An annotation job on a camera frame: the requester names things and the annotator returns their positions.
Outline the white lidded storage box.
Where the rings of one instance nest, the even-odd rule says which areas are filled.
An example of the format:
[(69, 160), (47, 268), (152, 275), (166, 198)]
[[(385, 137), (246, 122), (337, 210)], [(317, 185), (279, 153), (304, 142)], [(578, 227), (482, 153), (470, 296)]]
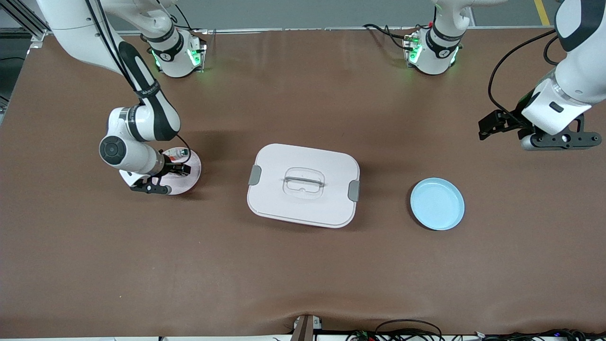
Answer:
[(349, 154), (269, 144), (256, 155), (247, 203), (258, 216), (336, 229), (355, 216), (360, 176)]

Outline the pink round plate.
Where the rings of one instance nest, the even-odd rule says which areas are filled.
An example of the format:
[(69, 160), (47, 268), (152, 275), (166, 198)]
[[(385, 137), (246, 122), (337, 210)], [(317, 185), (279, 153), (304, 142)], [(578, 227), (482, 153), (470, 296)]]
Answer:
[[(124, 170), (120, 170), (119, 173), (128, 186), (134, 185), (138, 181), (142, 181), (143, 183), (147, 183), (151, 181), (154, 184), (162, 184), (164, 186), (169, 186), (172, 188), (171, 194), (169, 196), (177, 196), (188, 192), (191, 188), (193, 188), (196, 183), (199, 181), (199, 177), (201, 176), (203, 167), (201, 164), (201, 160), (198, 155), (190, 149), (190, 157), (177, 159), (175, 156), (175, 149), (183, 148), (183, 147), (174, 147), (170, 148), (166, 151), (158, 150), (156, 153), (158, 154), (158, 161), (160, 163), (156, 164), (153, 169), (153, 175), (143, 174), (143, 173), (133, 173), (127, 172)], [(168, 162), (181, 162), (186, 163), (191, 166), (191, 174), (189, 176), (176, 176), (176, 175), (166, 175), (163, 178), (159, 178), (159, 172), (165, 163)]]

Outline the light blue round plate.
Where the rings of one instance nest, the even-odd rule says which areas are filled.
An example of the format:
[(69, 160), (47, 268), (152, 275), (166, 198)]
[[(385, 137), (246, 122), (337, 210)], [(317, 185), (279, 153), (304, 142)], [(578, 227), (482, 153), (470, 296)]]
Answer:
[(433, 231), (447, 231), (463, 220), (465, 201), (454, 184), (432, 177), (419, 181), (412, 188), (410, 208), (422, 226)]

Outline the brown table mat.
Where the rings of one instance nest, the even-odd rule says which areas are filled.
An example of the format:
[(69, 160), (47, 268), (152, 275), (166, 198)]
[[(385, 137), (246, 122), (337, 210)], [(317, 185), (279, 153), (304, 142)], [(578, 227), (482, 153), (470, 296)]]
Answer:
[[(494, 65), (541, 32), (467, 32), (441, 76), (366, 30), (211, 36), (203, 73), (156, 76), (203, 160), (182, 196), (132, 192), (103, 163), (109, 112), (136, 98), (47, 37), (0, 126), (0, 338), (281, 334), (302, 314), (344, 330), (606, 331), (606, 143), (478, 139)], [(249, 209), (251, 167), (273, 143), (357, 160), (347, 226)], [(453, 229), (412, 214), (432, 177), (463, 195)]]

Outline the silver table edge rail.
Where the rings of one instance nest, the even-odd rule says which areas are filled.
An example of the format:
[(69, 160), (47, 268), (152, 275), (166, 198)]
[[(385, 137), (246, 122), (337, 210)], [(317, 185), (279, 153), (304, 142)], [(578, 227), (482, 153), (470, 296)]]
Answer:
[[(506, 30), (506, 29), (553, 29), (554, 26), (470, 26), (467, 32), (473, 30)], [(374, 27), (320, 27), (320, 28), (241, 28), (241, 29), (193, 29), (192, 32), (200, 33), (202, 35), (216, 35), (216, 34), (249, 34), (249, 33), (263, 33), (263, 32), (307, 32), (307, 31), (361, 31), (361, 30), (374, 30)]]

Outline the brown metal clamp bracket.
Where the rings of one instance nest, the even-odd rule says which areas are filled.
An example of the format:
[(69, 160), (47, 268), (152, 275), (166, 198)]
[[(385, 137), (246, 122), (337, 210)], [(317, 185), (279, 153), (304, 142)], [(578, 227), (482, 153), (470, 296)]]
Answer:
[(322, 319), (315, 315), (301, 315), (294, 322), (290, 341), (318, 341), (317, 331), (322, 330)]

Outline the aluminium frame profile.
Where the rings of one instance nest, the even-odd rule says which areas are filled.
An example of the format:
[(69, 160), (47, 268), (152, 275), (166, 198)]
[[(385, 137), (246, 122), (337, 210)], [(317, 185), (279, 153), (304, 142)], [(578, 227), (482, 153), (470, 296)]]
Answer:
[(42, 43), (50, 30), (36, 0), (0, 0), (0, 35), (29, 34), (33, 43)]

